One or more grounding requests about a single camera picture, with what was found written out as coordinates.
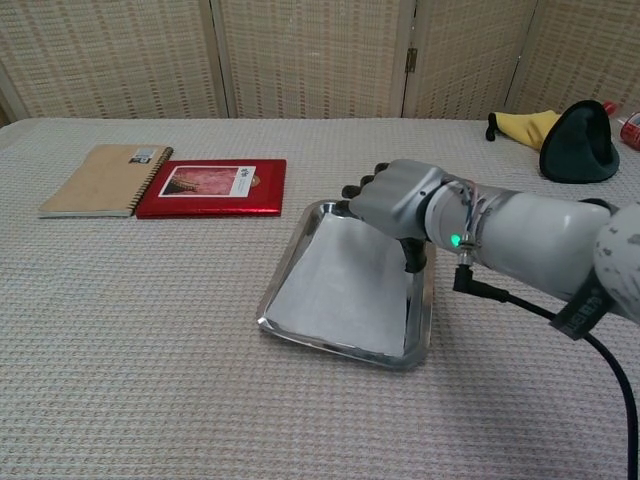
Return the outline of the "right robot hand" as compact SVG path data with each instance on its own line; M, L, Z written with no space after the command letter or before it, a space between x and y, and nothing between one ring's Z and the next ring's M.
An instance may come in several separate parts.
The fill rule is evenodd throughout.
M379 163L357 185L342 188L342 205L352 215L397 240L405 256L405 271L426 266L426 208L443 185L444 170L409 159Z

